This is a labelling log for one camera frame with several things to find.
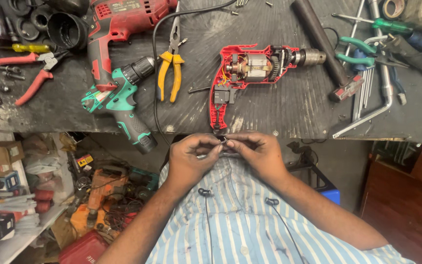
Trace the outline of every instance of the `man's left hand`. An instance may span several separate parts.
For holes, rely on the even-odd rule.
[[[170,147],[169,174],[164,186],[185,195],[219,159],[223,146],[213,135],[193,134]]]

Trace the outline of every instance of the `screwdriver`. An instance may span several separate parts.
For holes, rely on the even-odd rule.
[[[24,52],[24,51],[30,51],[30,52],[35,52],[35,53],[50,52],[50,46],[43,45],[43,44],[31,44],[31,45],[13,44],[12,46],[0,46],[0,49],[12,49],[16,52]]]
[[[408,25],[406,23],[395,22],[395,21],[386,21],[382,18],[377,18],[376,20],[369,20],[369,19],[364,19],[364,18],[360,18],[360,17],[334,14],[334,13],[331,14],[331,15],[371,23],[373,28],[379,28],[379,29],[386,30],[386,31],[389,31],[389,32],[411,33],[413,31],[413,29],[411,27],[408,27]]]

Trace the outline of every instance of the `blue striped shirt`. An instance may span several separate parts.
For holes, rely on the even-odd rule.
[[[168,164],[159,185],[167,178]],[[209,225],[205,197],[208,189]],[[265,198],[278,199],[276,210],[288,225],[302,259],[310,264],[412,264],[391,245],[361,251],[316,228],[254,177],[241,158],[221,155],[214,167],[174,209],[148,264],[300,264],[284,223]]]

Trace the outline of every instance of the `green screwdriver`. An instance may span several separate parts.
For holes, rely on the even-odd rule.
[[[413,31],[413,29],[411,27],[409,27],[408,24],[406,24],[406,23],[395,22],[395,21],[386,21],[382,18],[377,18],[376,20],[369,20],[369,19],[364,19],[364,18],[360,18],[360,17],[334,14],[334,13],[331,14],[331,15],[371,23],[373,28],[379,28],[379,29],[389,31],[389,32],[411,33]]]

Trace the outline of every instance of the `tape roll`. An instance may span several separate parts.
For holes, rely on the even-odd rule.
[[[393,3],[395,5],[395,10],[393,13],[389,11],[389,3]],[[405,0],[385,0],[382,6],[382,13],[384,14],[385,19],[388,20],[397,20],[404,10]]]

